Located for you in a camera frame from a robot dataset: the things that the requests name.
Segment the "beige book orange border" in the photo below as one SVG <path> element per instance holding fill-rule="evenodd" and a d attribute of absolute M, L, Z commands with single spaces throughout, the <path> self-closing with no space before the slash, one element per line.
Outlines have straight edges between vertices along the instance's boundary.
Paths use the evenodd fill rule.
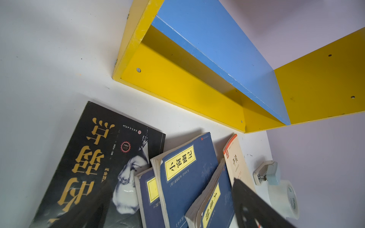
<path fill-rule="evenodd" d="M 256 193 L 255 184 L 242 153 L 237 134 L 234 134 L 226 143 L 223 155 L 231 186 L 234 184 L 234 179 L 238 179 Z"/>

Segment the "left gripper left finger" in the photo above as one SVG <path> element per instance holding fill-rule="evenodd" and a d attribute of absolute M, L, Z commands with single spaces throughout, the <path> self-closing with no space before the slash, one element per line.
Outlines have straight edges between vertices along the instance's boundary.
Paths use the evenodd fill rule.
<path fill-rule="evenodd" d="M 112 189 L 109 182 L 87 195 L 78 205 L 55 221 L 52 228 L 102 228 L 106 221 Z"/>

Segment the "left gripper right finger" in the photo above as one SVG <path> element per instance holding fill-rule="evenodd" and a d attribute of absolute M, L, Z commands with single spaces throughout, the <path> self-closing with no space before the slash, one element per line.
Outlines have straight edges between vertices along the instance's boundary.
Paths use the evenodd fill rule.
<path fill-rule="evenodd" d="M 234 211 L 239 228 L 295 228 L 240 179 L 232 186 Z"/>

